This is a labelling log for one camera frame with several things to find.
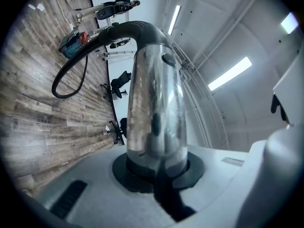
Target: beige pants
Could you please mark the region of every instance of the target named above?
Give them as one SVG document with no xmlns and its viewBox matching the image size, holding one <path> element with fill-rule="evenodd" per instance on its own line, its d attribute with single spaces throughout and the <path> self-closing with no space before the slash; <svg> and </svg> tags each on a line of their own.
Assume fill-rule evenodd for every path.
<svg viewBox="0 0 304 228">
<path fill-rule="evenodd" d="M 101 4 L 101 5 L 86 9 L 84 15 L 82 13 L 78 13 L 77 14 L 78 22 L 82 23 L 84 21 L 87 21 L 89 19 L 96 17 L 96 13 L 105 7 L 106 7 L 105 5 Z"/>
</svg>

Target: floor plank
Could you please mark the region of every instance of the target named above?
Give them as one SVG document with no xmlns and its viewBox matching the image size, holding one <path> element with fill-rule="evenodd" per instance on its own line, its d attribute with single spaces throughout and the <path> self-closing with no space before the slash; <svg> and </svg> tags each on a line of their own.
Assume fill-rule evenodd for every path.
<svg viewBox="0 0 304 228">
<path fill-rule="evenodd" d="M 89 0 L 67 0 L 72 8 L 90 7 Z M 67 20 L 77 24 L 76 14 L 59 0 Z M 57 51 L 70 33 L 57 0 L 30 0 L 45 10 L 27 6 L 9 32 L 1 52 L 0 143 L 1 154 L 19 189 L 37 194 L 40 188 L 79 160 L 96 151 L 112 148 L 105 125 L 114 119 L 111 104 L 103 99 L 100 84 L 107 82 L 104 61 L 89 55 L 81 91 L 68 99 L 51 93 L 55 76 L 67 59 Z M 80 31 L 96 29 L 95 21 L 80 25 Z M 78 63 L 58 86 L 58 92 L 75 91 L 85 60 Z"/>
</svg>

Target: chrome cylinder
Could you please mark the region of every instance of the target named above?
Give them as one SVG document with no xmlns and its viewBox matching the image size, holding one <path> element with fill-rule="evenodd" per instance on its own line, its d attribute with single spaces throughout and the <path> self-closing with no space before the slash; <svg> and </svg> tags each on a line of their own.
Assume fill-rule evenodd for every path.
<svg viewBox="0 0 304 228">
<path fill-rule="evenodd" d="M 151 176 L 165 162 L 170 177 L 187 165 L 183 93 L 175 55 L 163 45 L 140 49 L 130 88 L 127 155 L 135 174 Z"/>
</svg>

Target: rectangular light panel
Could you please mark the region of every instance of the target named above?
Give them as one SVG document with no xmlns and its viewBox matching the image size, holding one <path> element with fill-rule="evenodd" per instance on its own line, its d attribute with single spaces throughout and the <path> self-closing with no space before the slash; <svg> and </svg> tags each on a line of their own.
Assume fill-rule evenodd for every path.
<svg viewBox="0 0 304 228">
<path fill-rule="evenodd" d="M 169 27 L 169 31 L 168 31 L 168 34 L 169 34 L 169 35 L 172 34 L 172 31 L 173 31 L 175 22 L 176 22 L 176 20 L 177 20 L 177 16 L 179 15 L 180 9 L 181 9 L 181 7 L 180 7 L 179 5 L 177 5 L 177 6 L 176 6 L 176 9 L 175 9 L 175 12 L 174 12 L 174 14 L 173 14 L 173 18 L 172 18 L 170 27 Z"/>
<path fill-rule="evenodd" d="M 242 59 L 239 63 L 233 66 L 230 70 L 224 73 L 221 77 L 214 80 L 211 84 L 209 84 L 209 89 L 215 90 L 216 88 L 222 86 L 223 84 L 227 83 L 229 80 L 233 79 L 234 77 L 238 76 L 240 73 L 244 72 L 247 68 L 252 66 L 248 57 Z"/>
<path fill-rule="evenodd" d="M 296 18 L 292 13 L 289 13 L 281 25 L 286 30 L 286 32 L 290 34 L 298 26 L 298 21 L 296 21 Z"/>
</svg>

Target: red object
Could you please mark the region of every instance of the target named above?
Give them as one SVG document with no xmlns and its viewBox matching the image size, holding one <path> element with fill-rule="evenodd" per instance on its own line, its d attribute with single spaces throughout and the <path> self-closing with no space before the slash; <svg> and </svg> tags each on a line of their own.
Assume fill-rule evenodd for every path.
<svg viewBox="0 0 304 228">
<path fill-rule="evenodd" d="M 88 34 L 86 32 L 81 32 L 80 34 L 81 34 L 81 40 L 80 40 L 81 44 L 88 43 L 89 42 L 88 41 Z"/>
</svg>

